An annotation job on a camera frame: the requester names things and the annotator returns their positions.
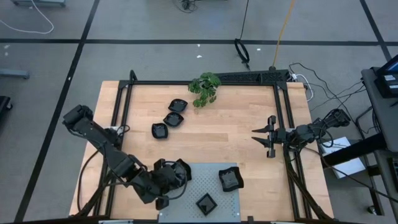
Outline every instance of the floor tile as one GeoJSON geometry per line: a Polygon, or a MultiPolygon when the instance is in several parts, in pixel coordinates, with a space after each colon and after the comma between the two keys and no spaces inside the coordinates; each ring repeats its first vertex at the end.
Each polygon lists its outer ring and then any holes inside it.
{"type": "MultiPolygon", "coordinates": [[[[94,0],[67,0],[66,7],[38,4],[38,8],[53,23],[49,34],[28,34],[11,30],[0,23],[0,38],[80,39],[94,0]]],[[[47,32],[51,25],[33,7],[15,6],[11,1],[0,1],[0,19],[16,29],[47,32]]]]}
{"type": "Polygon", "coordinates": [[[398,15],[395,0],[366,0],[384,41],[398,41],[398,15]]]}
{"type": "Polygon", "coordinates": [[[193,13],[180,12],[178,0],[102,0],[90,39],[235,39],[246,3],[197,1],[193,13]]]}
{"type": "Polygon", "coordinates": [[[0,49],[0,68],[30,71],[28,80],[0,77],[0,95],[11,97],[14,105],[0,129],[1,223],[14,221],[76,47],[11,44],[7,57],[0,49]]]}
{"type": "MultiPolygon", "coordinates": [[[[289,0],[249,2],[243,39],[277,40],[289,0]]],[[[282,40],[376,40],[359,1],[296,1],[282,40]]]]}
{"type": "Polygon", "coordinates": [[[398,47],[388,47],[388,51],[390,51],[391,57],[398,55],[398,47]]]}

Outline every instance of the black bowl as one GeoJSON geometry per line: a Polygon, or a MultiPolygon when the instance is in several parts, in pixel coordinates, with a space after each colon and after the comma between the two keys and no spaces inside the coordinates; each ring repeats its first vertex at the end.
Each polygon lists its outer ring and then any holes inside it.
{"type": "Polygon", "coordinates": [[[176,112],[169,113],[164,119],[164,123],[170,127],[177,127],[181,124],[184,118],[176,112]]]}
{"type": "Polygon", "coordinates": [[[188,103],[185,100],[181,99],[174,99],[169,106],[170,111],[181,113],[185,110],[188,103]]]}
{"type": "Polygon", "coordinates": [[[164,123],[158,123],[152,125],[152,135],[156,139],[164,139],[167,138],[169,132],[167,130],[167,126],[164,123]]]}
{"type": "Polygon", "coordinates": [[[239,167],[230,167],[226,170],[220,170],[218,171],[218,177],[223,186],[223,192],[231,192],[244,187],[239,167]]]}
{"type": "Polygon", "coordinates": [[[211,211],[217,207],[217,203],[206,193],[199,201],[196,202],[200,211],[207,216],[211,211]]]}

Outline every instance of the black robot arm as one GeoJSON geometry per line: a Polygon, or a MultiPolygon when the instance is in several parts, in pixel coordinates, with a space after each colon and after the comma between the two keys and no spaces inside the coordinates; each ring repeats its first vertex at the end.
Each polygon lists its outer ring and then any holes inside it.
{"type": "Polygon", "coordinates": [[[135,156],[120,150],[121,139],[117,131],[103,129],[95,123],[93,112],[87,106],[78,105],[63,118],[63,124],[71,134],[87,139],[106,159],[110,172],[104,185],[99,186],[102,189],[99,190],[100,193],[95,193],[97,197],[98,194],[101,195],[110,178],[116,176],[125,187],[132,185],[144,203],[151,203],[156,199],[156,209],[161,210],[169,204],[164,194],[183,185],[186,187],[187,181],[191,179],[190,167],[181,159],[172,165],[159,159],[154,164],[154,170],[148,171],[147,166],[135,156]]]}
{"type": "Polygon", "coordinates": [[[350,118],[343,110],[334,109],[323,119],[317,118],[310,124],[303,124],[292,130],[286,130],[285,128],[274,130],[276,117],[270,116],[268,118],[268,125],[265,128],[253,130],[255,133],[269,133],[268,138],[252,138],[261,143],[264,147],[269,148],[267,157],[273,158],[275,157],[274,144],[285,144],[288,149],[300,150],[308,143],[322,138],[326,134],[328,128],[348,126],[350,121],[350,118]]]}

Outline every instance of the potted plant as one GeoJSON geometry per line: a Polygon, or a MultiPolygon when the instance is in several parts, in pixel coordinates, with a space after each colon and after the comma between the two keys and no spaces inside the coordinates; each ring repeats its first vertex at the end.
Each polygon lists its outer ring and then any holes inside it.
{"type": "Polygon", "coordinates": [[[211,72],[203,73],[199,78],[194,78],[188,85],[190,92],[198,94],[196,100],[193,101],[194,107],[202,108],[206,106],[207,102],[214,102],[217,99],[216,90],[220,85],[220,79],[211,72]]]}

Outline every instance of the wooden tabletop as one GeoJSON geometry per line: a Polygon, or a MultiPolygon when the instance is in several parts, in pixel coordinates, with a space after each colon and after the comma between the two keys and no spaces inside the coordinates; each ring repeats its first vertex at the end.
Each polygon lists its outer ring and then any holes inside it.
{"type": "MultiPolygon", "coordinates": [[[[118,82],[106,81],[102,84],[94,115],[94,120],[102,127],[111,123],[117,88],[118,82]]],[[[310,123],[302,83],[288,83],[288,88],[295,125],[310,123]]],[[[118,122],[121,120],[125,92],[118,122]]],[[[287,125],[281,91],[280,98],[287,125]]],[[[276,157],[269,159],[267,149],[251,139],[251,136],[266,138],[266,134],[252,133],[251,130],[263,128],[269,116],[277,115],[272,87],[220,86],[217,100],[197,113],[192,105],[194,99],[195,95],[188,92],[185,85],[134,85],[127,118],[131,130],[125,134],[122,150],[135,155],[150,170],[160,158],[169,161],[182,158],[185,162],[236,162],[244,180],[244,188],[239,189],[241,219],[253,216],[258,221],[294,220],[281,146],[275,146],[276,157]],[[187,109],[182,113],[184,122],[177,128],[169,128],[167,140],[154,139],[152,123],[162,122],[170,112],[167,107],[176,98],[188,102],[187,109]]],[[[315,144],[308,146],[317,150],[315,144]]],[[[95,151],[88,143],[82,165],[95,151]]],[[[332,217],[319,156],[303,150],[301,157],[308,191],[325,213],[332,217]]],[[[98,154],[85,169],[81,206],[98,186],[102,161],[102,156],[98,154]]],[[[297,188],[296,191],[301,217],[305,217],[301,194],[297,188]]],[[[76,192],[70,209],[70,214],[75,213],[76,192]]],[[[116,187],[111,218],[156,219],[158,213],[155,204],[144,205],[132,187],[116,187]]]]}

